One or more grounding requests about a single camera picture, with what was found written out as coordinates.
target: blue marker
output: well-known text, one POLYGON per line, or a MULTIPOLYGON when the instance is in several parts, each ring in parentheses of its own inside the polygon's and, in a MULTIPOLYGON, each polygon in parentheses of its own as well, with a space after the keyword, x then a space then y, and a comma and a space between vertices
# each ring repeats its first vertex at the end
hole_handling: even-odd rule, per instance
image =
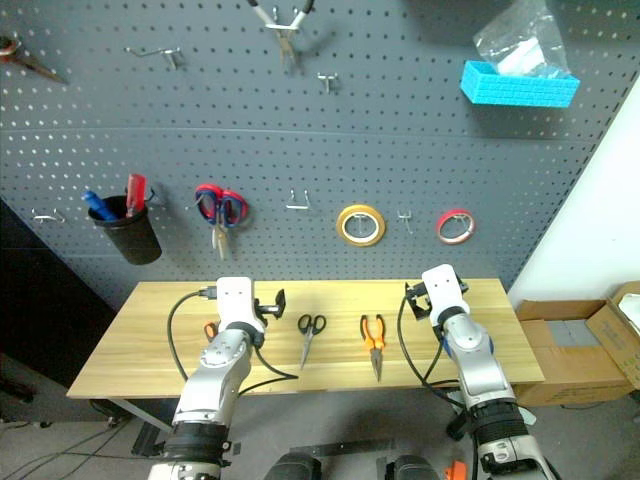
POLYGON ((107 204, 104 203, 104 200, 102 200, 91 190, 87 190, 82 196, 82 199, 87 202, 89 204, 89 207, 91 207, 91 210, 100 215, 103 220, 106 220, 107 222, 115 222, 116 220, 118 220, 118 217, 116 217, 113 212, 109 210, 109 207, 107 207, 107 204))

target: wooden table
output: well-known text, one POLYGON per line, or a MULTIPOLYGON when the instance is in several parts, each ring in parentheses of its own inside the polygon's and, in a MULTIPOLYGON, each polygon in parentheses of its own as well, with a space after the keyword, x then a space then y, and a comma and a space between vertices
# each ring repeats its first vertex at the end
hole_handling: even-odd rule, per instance
MULTIPOLYGON (((498 279, 467 281, 469 302, 476 322, 493 338, 496 357, 511 383, 544 380, 542 371, 515 317, 498 279)), ((262 349, 277 368, 300 374, 298 380, 274 383, 255 393, 353 390, 381 387, 416 387, 398 345, 396 318, 405 280, 273 281, 256 282, 255 293, 262 304, 271 304, 284 288, 287 308, 279 320, 269 318, 262 349), (304 370, 299 371, 303 336, 297 330, 304 314, 323 314, 327 328, 314 338, 304 370), (386 321, 386 348, 382 380, 378 383, 359 333, 359 319, 380 313, 386 321)), ((125 399, 179 397, 184 382, 169 354, 166 318, 184 294, 206 286, 203 282, 140 282, 102 337, 67 395, 72 398, 107 398, 131 410, 125 399)), ((178 355, 187 370, 195 370, 207 340, 203 325, 217 321, 216 302, 204 298, 187 300, 174 318, 178 355)), ((403 315, 407 348, 420 370, 426 370, 437 342, 428 320, 416 322, 407 307, 403 315)), ((273 378, 252 357, 252 370, 243 386, 273 378)), ((456 378, 456 369, 442 355, 431 381, 456 378)))

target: gray pegboard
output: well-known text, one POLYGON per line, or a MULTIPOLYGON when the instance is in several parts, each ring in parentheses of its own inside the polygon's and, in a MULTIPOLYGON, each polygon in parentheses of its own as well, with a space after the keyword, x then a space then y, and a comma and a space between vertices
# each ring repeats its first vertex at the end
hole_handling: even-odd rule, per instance
MULTIPOLYGON (((291 1, 277 2, 289 18, 291 1)), ((549 2, 582 85, 569 109, 471 105, 458 88, 471 36, 508 2, 318 0, 294 39, 304 72, 284 75, 272 32, 244 1, 0 2, 18 31, 70 83, 3 67, 0 191, 87 283, 119 306, 139 280, 416 277, 450 262, 510 285, 606 132, 637 75, 640 2, 549 2), (124 47, 179 46, 183 69, 124 47), (327 95, 317 72, 339 73, 327 95), (162 244, 134 267, 86 218, 86 188, 121 193, 147 175, 162 244), (199 183, 252 207, 221 263, 210 228, 185 211, 199 183), (313 209, 287 211, 290 188, 313 209), (334 230, 347 204, 374 205, 389 229, 375 247, 334 230), (478 232, 440 244, 434 222, 470 208, 478 232), (57 207, 62 225, 29 220, 57 207), (411 209, 410 236, 396 211, 411 209)), ((272 4, 266 4, 268 10, 272 4)))

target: black-handled scissors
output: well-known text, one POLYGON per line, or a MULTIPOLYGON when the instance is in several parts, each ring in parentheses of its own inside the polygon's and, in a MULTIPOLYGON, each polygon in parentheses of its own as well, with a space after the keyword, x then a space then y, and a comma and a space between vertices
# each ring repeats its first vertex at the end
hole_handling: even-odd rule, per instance
POLYGON ((304 367, 304 362, 307 360, 309 350, 311 349, 311 340, 315 335, 318 335, 327 326, 327 319, 324 315, 316 315, 311 317, 309 314, 304 314, 298 319, 298 330, 305 337, 304 347, 302 349, 302 357, 300 358, 300 369, 304 367))

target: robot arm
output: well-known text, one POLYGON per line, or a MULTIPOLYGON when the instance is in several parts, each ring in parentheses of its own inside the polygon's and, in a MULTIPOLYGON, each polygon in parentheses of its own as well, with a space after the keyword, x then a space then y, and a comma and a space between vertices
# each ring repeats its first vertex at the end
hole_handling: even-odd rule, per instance
POLYGON ((238 390, 249 375, 252 348, 262 346, 266 321, 284 310, 284 292, 276 306, 259 306, 253 281, 223 277, 216 284, 218 334, 200 356, 198 369, 182 390, 165 442, 164 461, 151 468, 149 480, 217 480, 227 465, 227 435, 238 390))
POLYGON ((496 480, 559 480, 527 431, 511 385, 493 355, 491 337, 471 319, 462 298, 466 285, 451 265, 424 272, 422 281, 407 288, 407 299, 418 319, 430 316, 436 336, 458 367, 466 405, 448 433, 458 440, 468 431, 483 470, 496 480), (427 295, 430 313, 417 306, 420 295, 427 295))

